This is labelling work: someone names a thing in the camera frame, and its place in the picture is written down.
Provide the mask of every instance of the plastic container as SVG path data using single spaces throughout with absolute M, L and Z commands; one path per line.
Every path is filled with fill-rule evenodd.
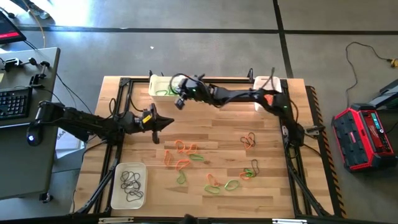
M 256 77 L 254 79 L 253 89 L 258 90 L 263 84 L 268 80 L 269 77 Z M 275 90 L 282 93 L 282 86 L 280 85 L 280 79 L 278 77 L 272 77 L 272 81 L 274 82 Z M 272 90 L 272 83 L 271 80 L 264 86 L 265 90 Z M 272 96 L 266 96 L 268 103 L 272 103 Z M 258 104 L 254 103 L 254 109 L 256 111 L 264 111 L 264 108 Z
M 144 193 L 142 198 L 139 200 L 134 200 L 132 202 L 128 202 L 126 197 L 127 194 L 124 192 L 124 189 L 121 188 L 121 184 L 123 181 L 121 180 L 122 173 L 124 171 L 139 173 L 140 178 L 138 182 L 141 183 L 140 191 Z M 147 187 L 147 167 L 145 164 L 141 162 L 127 162 L 121 163 L 116 166 L 116 170 L 114 173 L 114 185 L 111 199 L 111 207 L 113 209 L 138 209 L 141 208 L 145 204 L 146 199 L 146 187 Z M 135 196 L 129 196 L 129 200 L 134 199 Z
M 158 75 L 151 75 L 149 80 L 148 94 L 154 101 L 157 102 L 170 102 L 175 101 L 178 95 L 174 95 L 169 88 L 170 79 L 172 77 L 160 77 Z M 184 76 L 180 75 L 173 79 L 173 88 L 177 87 Z

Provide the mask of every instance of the gray desk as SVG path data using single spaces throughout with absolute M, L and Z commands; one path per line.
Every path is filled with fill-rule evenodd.
M 0 54 L 3 60 L 16 57 L 25 62 L 29 57 L 33 57 L 38 63 L 48 61 L 50 69 L 45 72 L 47 78 L 40 83 L 50 91 L 54 89 L 59 56 L 58 48 Z M 26 86 L 31 76 L 37 73 L 40 73 L 39 68 L 32 65 L 15 68 L 4 73 L 0 88 Z M 39 102 L 51 98 L 52 94 L 47 91 L 33 90 L 29 117 L 18 122 L 25 124 L 33 121 Z M 11 123 L 12 121 L 0 121 L 0 126 Z M 40 194 L 49 189 L 57 128 L 45 127 L 43 141 L 37 147 L 28 145 L 26 129 L 26 125 L 0 128 L 0 199 Z

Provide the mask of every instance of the wooden table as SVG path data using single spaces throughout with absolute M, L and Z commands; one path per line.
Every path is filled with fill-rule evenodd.
M 117 95 L 119 79 L 104 77 L 96 114 L 109 116 L 108 104 Z M 299 123 L 311 126 L 313 120 L 304 80 L 287 81 L 290 97 L 298 106 Z M 232 90 L 251 87 L 249 84 L 218 85 Z M 138 108 L 147 108 L 152 103 L 147 87 L 147 83 L 134 84 L 132 100 Z M 294 217 L 277 117 L 255 112 L 253 103 L 230 103 L 218 109 L 188 101 L 182 111 L 171 102 L 156 103 L 156 107 L 161 116 L 175 119 L 174 123 L 159 133 L 160 144 L 152 143 L 151 132 L 127 135 L 121 158 L 121 162 L 143 162 L 147 166 L 146 203 L 138 210 L 113 210 L 112 216 L 182 217 L 189 213 L 196 217 Z M 256 134 L 257 144 L 245 151 L 240 138 L 248 132 Z M 188 145 L 197 144 L 198 152 L 206 159 L 205 162 L 192 162 L 183 169 L 187 176 L 187 182 L 183 185 L 176 183 L 178 172 L 174 165 L 179 159 L 187 159 L 187 155 L 176 152 L 174 141 L 177 139 Z M 94 139 L 89 146 L 98 142 L 98 139 Z M 316 140 L 305 138 L 305 143 L 318 150 Z M 76 209 L 89 199 L 98 185 L 105 148 L 105 145 L 98 146 L 85 155 L 76 187 Z M 170 149 L 174 157 L 171 167 L 164 164 L 165 149 Z M 333 213 L 321 158 L 306 147 L 301 148 L 301 153 L 309 189 L 325 210 Z M 259 175 L 250 180 L 241 180 L 239 173 L 244 167 L 251 166 L 252 159 L 258 160 Z M 223 184 L 237 179 L 241 187 L 230 192 L 221 189 L 219 195 L 209 194 L 203 190 L 208 173 L 212 173 Z M 108 189 L 104 192 L 103 207 Z M 300 208 L 304 211 L 301 191 L 298 190 L 297 194 Z

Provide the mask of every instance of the computer keyboard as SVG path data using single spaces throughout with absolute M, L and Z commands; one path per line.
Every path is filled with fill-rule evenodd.
M 0 121 L 28 117 L 31 98 L 32 87 L 0 89 Z

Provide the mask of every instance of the desk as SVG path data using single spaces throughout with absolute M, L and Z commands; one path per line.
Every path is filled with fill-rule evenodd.
M 36 59 L 37 63 L 45 60 L 50 63 L 46 71 L 47 77 L 41 82 L 46 90 L 53 91 L 55 73 L 57 72 L 60 49 L 26 50 L 0 54 L 3 60 L 19 58 L 26 62 L 29 57 Z M 0 88 L 14 88 L 26 86 L 32 75 L 39 69 L 26 65 L 25 68 L 15 68 L 4 74 Z M 37 105 L 40 101 L 51 101 L 52 95 L 47 91 L 33 90 L 30 104 L 29 117 L 18 120 L 20 123 L 29 123 L 34 120 Z M 1 125 L 12 124 L 12 121 L 1 121 Z M 0 199 L 21 197 L 27 194 L 40 194 L 48 191 L 51 177 L 52 164 L 55 152 L 56 127 L 45 127 L 41 145 L 29 146 L 26 141 L 27 126 L 0 128 Z
M 104 77 L 96 114 L 109 116 L 108 103 L 115 97 L 120 77 Z M 291 99 L 296 103 L 304 126 L 313 124 L 304 81 L 287 81 Z M 250 84 L 217 84 L 229 89 L 248 89 Z M 135 83 L 132 100 L 138 108 L 147 108 L 152 102 L 147 83 Z M 159 133 L 160 144 L 152 143 L 151 133 L 137 133 L 124 138 L 121 162 L 143 162 L 148 169 L 146 204 L 138 210 L 113 210 L 112 216 L 133 217 L 182 217 L 189 213 L 196 217 L 228 218 L 288 218 L 293 217 L 292 198 L 287 178 L 279 119 L 269 113 L 254 111 L 253 103 L 231 103 L 222 109 L 194 101 L 187 101 L 182 111 L 173 103 L 156 103 L 161 116 L 175 121 Z M 256 146 L 245 151 L 240 137 L 248 132 L 256 134 Z M 178 173 L 174 166 L 164 165 L 164 150 L 171 149 L 172 164 L 186 156 L 177 154 L 176 139 L 186 144 L 198 145 L 198 152 L 206 161 L 193 162 L 184 168 L 187 183 L 178 185 Z M 90 145 L 98 143 L 93 140 Z M 314 139 L 305 143 L 318 150 Z M 106 146 L 99 146 L 86 153 L 78 179 L 75 205 L 80 208 L 98 185 Z M 333 213 L 328 183 L 322 159 L 310 149 L 301 148 L 307 185 L 323 207 Z M 239 179 L 244 167 L 257 159 L 260 174 L 251 180 Z M 206 175 L 211 172 L 221 183 L 239 179 L 240 188 L 220 195 L 210 195 L 203 190 Z M 106 203 L 105 189 L 102 207 Z M 303 209 L 302 194 L 298 193 Z

